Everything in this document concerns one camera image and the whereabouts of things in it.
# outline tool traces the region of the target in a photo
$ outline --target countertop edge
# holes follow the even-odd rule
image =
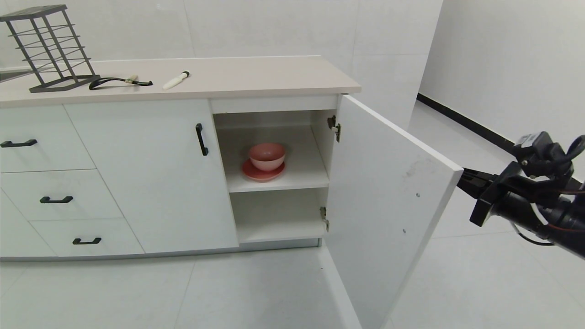
[[[39,107],[61,104],[83,104],[95,102],[126,102],[126,101],[168,101],[188,100],[201,98],[240,98],[240,97],[285,97],[323,94],[354,94],[361,92],[361,86],[331,87],[331,88],[303,88],[289,90],[233,90],[233,91],[194,91],[194,92],[161,92],[158,94],[127,94],[127,95],[95,95],[71,96],[63,92],[62,97],[0,101],[0,109]]]

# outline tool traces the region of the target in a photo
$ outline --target countertop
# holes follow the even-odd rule
[[[273,97],[292,95],[349,94],[361,86],[321,56],[221,57],[201,59],[154,59],[92,62],[102,77],[152,80],[154,85],[136,87],[113,81],[101,90],[83,85],[68,91],[31,93],[39,85],[34,74],[0,83],[0,108],[88,102],[177,100],[189,98]],[[188,70],[191,75],[167,91],[163,84]],[[45,81],[57,78],[43,74]]]

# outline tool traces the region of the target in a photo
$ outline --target open cabinet door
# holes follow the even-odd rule
[[[353,97],[336,123],[325,244],[363,329],[379,329],[463,169]]]

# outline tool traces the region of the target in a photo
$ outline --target drawer handle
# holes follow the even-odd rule
[[[102,241],[102,238],[95,238],[93,241],[89,241],[89,242],[81,242],[81,239],[77,238],[77,239],[73,240],[73,244],[74,245],[96,245],[100,241]]]
[[[51,200],[50,197],[42,197],[39,201],[41,203],[69,203],[73,200],[72,196],[66,196],[63,200]]]
[[[33,146],[37,144],[36,139],[29,139],[24,143],[13,143],[11,140],[7,140],[6,142],[0,144],[0,148],[21,148],[23,146]]]
[[[205,147],[205,144],[203,143],[203,137],[201,136],[201,131],[203,130],[203,126],[201,124],[197,124],[195,126],[195,130],[197,131],[197,138],[199,138],[199,145],[201,146],[201,153],[203,154],[203,156],[206,156],[209,154],[209,149]]]

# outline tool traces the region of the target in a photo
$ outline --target black strap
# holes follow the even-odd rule
[[[153,85],[152,81],[144,83],[144,82],[140,82],[140,81],[136,81],[136,80],[128,81],[127,79],[108,77],[108,78],[100,78],[100,79],[97,79],[97,80],[93,81],[92,83],[90,83],[90,90],[100,89],[100,88],[98,88],[99,85],[104,84],[104,83],[109,82],[109,81],[122,81],[125,83],[131,83],[131,84],[135,84],[135,85]]]

